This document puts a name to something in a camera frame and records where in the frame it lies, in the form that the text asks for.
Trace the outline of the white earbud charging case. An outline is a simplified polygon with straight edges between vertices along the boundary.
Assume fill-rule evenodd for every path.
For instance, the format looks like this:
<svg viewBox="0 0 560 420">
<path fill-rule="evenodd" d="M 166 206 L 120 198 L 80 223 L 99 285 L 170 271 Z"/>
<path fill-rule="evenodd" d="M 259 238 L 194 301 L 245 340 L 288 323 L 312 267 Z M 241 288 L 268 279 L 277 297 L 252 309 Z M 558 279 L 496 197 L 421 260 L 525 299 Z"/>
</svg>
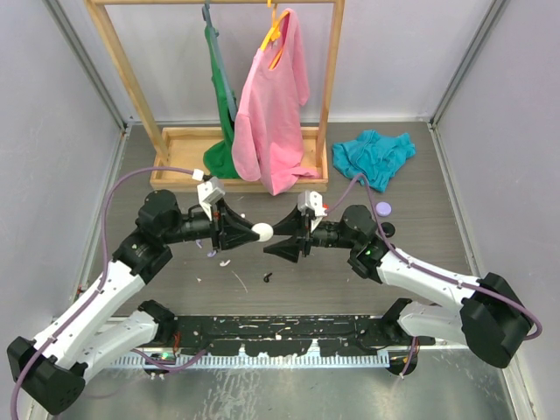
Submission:
<svg viewBox="0 0 560 420">
<path fill-rule="evenodd" d="M 264 222 L 254 224 L 251 231 L 258 235 L 259 242 L 267 242 L 274 236 L 274 228 Z"/>
</svg>

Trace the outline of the black earbud charging case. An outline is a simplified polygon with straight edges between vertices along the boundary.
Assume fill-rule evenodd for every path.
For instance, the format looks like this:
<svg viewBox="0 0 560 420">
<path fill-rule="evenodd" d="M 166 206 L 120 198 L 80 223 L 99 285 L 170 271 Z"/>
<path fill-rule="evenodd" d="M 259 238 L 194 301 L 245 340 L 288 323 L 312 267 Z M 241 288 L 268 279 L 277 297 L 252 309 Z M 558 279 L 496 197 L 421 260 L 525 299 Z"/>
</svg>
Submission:
<svg viewBox="0 0 560 420">
<path fill-rule="evenodd" d="M 395 226 L 390 222 L 381 224 L 380 236 L 384 238 L 392 238 L 396 234 Z"/>
</svg>

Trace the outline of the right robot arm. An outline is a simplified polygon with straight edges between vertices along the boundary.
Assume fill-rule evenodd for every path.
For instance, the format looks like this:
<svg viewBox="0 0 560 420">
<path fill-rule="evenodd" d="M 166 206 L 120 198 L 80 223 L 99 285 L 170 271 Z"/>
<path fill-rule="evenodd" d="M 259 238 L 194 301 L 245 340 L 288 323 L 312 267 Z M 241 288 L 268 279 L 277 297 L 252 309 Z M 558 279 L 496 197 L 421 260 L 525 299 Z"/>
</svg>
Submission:
<svg viewBox="0 0 560 420">
<path fill-rule="evenodd" d="M 384 322 L 385 337 L 396 345 L 411 337 L 449 340 L 491 366 L 506 368 L 535 323 L 502 276 L 460 275 L 393 248 L 363 205 L 349 206 L 338 222 L 295 208 L 274 227 L 256 232 L 263 242 L 281 235 L 282 241 L 264 250 L 293 263 L 313 247 L 349 249 L 347 261 L 359 277 L 430 300 L 407 303 Z"/>
</svg>

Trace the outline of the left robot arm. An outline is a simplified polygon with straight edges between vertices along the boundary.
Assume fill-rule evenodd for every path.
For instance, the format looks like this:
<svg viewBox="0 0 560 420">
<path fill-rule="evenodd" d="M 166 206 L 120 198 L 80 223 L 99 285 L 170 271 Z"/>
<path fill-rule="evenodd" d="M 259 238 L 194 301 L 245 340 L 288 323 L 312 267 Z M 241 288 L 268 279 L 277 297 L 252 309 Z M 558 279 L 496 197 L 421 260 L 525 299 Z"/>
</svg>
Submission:
<svg viewBox="0 0 560 420">
<path fill-rule="evenodd" d="M 18 337 L 7 348 L 10 371 L 49 414 L 67 410 L 87 383 L 112 360 L 143 344 L 167 346 L 174 340 L 174 314 L 145 301 L 123 322 L 99 329 L 172 259 L 170 246 L 209 239 L 219 250 L 266 242 L 273 229 L 234 212 L 220 190 L 204 195 L 182 213 L 168 190 L 151 192 L 138 211 L 135 230 L 105 263 L 103 272 L 66 312 L 33 339 Z"/>
</svg>

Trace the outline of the green shirt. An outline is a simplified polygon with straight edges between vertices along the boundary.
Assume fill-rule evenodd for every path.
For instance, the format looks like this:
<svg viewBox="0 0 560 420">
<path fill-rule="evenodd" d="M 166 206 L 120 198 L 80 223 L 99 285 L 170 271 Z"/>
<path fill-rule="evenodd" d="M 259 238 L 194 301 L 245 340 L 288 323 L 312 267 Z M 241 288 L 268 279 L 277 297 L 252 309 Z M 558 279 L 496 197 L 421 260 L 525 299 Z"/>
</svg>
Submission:
<svg viewBox="0 0 560 420">
<path fill-rule="evenodd" d="M 232 147 L 235 137 L 235 119 L 230 115 L 228 95 L 236 104 L 235 92 L 229 86 L 226 72 L 221 70 L 218 58 L 221 56 L 219 47 L 213 42 L 215 30 L 206 27 L 204 30 L 211 65 L 211 81 L 216 96 L 220 129 L 223 139 L 205 151 L 203 162 L 206 168 L 217 178 L 238 179 L 232 158 Z"/>
</svg>

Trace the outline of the pink shirt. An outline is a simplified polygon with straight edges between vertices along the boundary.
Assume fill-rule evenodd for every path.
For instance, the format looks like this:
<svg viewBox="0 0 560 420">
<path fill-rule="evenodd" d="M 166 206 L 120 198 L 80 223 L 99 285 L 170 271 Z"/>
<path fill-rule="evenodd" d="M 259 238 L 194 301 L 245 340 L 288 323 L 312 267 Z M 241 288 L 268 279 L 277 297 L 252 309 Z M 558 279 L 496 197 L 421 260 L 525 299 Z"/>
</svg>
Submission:
<svg viewBox="0 0 560 420">
<path fill-rule="evenodd" d="M 238 175 L 261 182 L 273 196 L 299 179 L 319 177 L 301 165 L 304 141 L 300 110 L 310 97 L 305 47 L 297 13 L 279 23 L 281 36 L 258 48 L 241 92 L 234 121 L 232 157 Z"/>
</svg>

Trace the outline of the wooden clothes rack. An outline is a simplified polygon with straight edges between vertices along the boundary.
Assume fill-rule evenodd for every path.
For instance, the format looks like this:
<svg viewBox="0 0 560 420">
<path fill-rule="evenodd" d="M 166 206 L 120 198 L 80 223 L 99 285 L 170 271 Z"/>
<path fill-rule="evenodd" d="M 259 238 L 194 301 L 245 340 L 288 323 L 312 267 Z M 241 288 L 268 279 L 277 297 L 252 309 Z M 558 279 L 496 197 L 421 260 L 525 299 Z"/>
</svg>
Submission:
<svg viewBox="0 0 560 420">
<path fill-rule="evenodd" d="M 166 164 L 184 168 L 200 168 L 203 165 L 203 152 L 223 139 L 218 127 L 163 127 L 160 129 L 151 112 L 150 106 L 140 87 L 133 67 L 123 49 L 113 22 L 106 10 L 108 5 L 164 5 L 164 1 L 86 1 L 85 5 L 103 44 L 119 73 L 122 84 L 140 117 L 140 121 L 156 152 L 156 170 L 150 175 L 150 185 L 155 188 L 170 189 L 176 193 L 191 193 L 196 184 L 185 175 L 168 175 L 164 172 Z M 340 46 L 340 34 L 345 10 L 343 1 L 330 1 L 332 21 L 329 35 L 328 55 L 325 69 L 323 98 L 320 107 L 318 126 L 301 128 L 304 140 L 302 162 L 310 164 L 319 173 L 318 178 L 300 179 L 293 187 L 294 193 L 306 189 L 320 193 L 327 190 L 329 182 L 326 133 L 329 111 L 333 96 L 333 82 Z"/>
</svg>

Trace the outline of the teal crumpled shirt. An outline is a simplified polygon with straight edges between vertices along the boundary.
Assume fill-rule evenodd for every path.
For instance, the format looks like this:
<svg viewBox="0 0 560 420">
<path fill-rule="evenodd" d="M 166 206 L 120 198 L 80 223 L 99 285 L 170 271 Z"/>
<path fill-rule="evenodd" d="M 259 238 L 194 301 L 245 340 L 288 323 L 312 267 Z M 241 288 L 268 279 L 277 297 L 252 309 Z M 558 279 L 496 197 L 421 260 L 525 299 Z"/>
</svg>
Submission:
<svg viewBox="0 0 560 420">
<path fill-rule="evenodd" d="M 333 167 L 347 179 L 362 174 L 371 188 L 385 193 L 389 181 L 417 153 L 410 135 L 384 136 L 365 130 L 354 140 L 332 145 Z"/>
</svg>

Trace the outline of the yellow orange hanger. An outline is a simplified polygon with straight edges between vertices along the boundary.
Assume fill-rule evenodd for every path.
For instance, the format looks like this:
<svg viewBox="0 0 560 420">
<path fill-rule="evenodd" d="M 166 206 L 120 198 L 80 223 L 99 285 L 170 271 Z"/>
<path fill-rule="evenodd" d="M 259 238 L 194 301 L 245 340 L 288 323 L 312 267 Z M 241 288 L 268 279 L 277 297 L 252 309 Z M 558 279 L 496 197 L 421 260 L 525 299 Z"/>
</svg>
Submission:
<svg viewBox="0 0 560 420">
<path fill-rule="evenodd" d="M 268 1 L 267 6 L 271 8 L 271 25 L 261 43 L 260 50 L 263 53 L 267 49 L 275 52 L 274 57 L 269 63 L 269 70 L 273 70 L 277 67 L 284 54 L 284 44 L 287 26 L 290 20 L 290 12 L 288 10 L 279 12 L 278 4 L 272 1 Z"/>
</svg>

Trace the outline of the grey blue hanger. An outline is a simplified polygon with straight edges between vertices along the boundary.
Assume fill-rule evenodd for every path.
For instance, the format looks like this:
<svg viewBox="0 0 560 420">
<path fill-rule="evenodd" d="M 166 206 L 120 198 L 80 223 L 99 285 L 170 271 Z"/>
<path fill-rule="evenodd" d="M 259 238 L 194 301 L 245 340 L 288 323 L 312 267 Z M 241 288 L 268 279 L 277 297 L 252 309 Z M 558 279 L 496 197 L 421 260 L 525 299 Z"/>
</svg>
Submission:
<svg viewBox="0 0 560 420">
<path fill-rule="evenodd" d="M 222 80 L 223 86 L 225 88 L 225 96 L 227 98 L 228 113 L 229 113 L 229 116 L 230 116 L 231 120 L 233 121 L 236 118 L 238 108 L 237 108 L 237 103 L 236 103 L 236 99 L 235 99 L 233 89 L 231 88 L 231 86 L 229 84 L 228 75 L 227 75 L 227 72 L 226 72 L 226 69 L 225 69 L 225 66 L 224 66 L 223 58 L 222 58 L 222 55 L 221 55 L 221 50 L 220 50 L 219 43 L 218 43 L 219 32 L 214 27 L 213 22 L 212 22 L 211 12 L 210 12 L 210 2 L 209 1 L 205 1 L 203 3 L 201 11 L 202 11 L 203 20 L 205 21 L 205 24 L 206 24 L 206 28 L 209 30 L 209 33 L 210 33 L 210 46 L 211 46 L 210 49 L 211 49 L 211 51 L 213 53 L 213 56 L 215 58 L 217 67 L 220 70 L 221 80 Z"/>
</svg>

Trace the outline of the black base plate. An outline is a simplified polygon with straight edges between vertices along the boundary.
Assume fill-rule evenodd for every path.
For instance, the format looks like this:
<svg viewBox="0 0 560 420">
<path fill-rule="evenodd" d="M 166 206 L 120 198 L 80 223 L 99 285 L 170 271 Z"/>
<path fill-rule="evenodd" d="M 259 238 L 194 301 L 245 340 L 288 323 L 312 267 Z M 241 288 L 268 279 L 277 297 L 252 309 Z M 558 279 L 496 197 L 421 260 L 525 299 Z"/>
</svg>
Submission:
<svg viewBox="0 0 560 420">
<path fill-rule="evenodd" d="M 390 347 L 432 346 L 420 337 L 416 344 L 392 318 L 370 315 L 299 316 L 179 316 L 169 335 L 155 338 L 149 347 L 177 347 L 182 354 L 201 350 L 214 356 L 279 357 L 307 354 L 317 344 L 319 355 L 376 355 Z"/>
</svg>

